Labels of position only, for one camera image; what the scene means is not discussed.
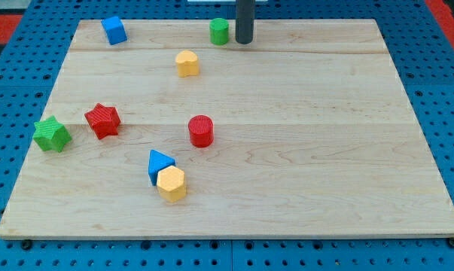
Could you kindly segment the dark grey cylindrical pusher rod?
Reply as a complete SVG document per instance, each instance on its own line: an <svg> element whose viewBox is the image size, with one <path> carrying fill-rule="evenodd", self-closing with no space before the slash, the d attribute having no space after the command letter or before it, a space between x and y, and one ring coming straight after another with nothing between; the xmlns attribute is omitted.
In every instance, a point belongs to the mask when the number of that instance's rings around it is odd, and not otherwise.
<svg viewBox="0 0 454 271"><path fill-rule="evenodd" d="M235 39L239 44L249 44L253 40L255 0L236 0Z"/></svg>

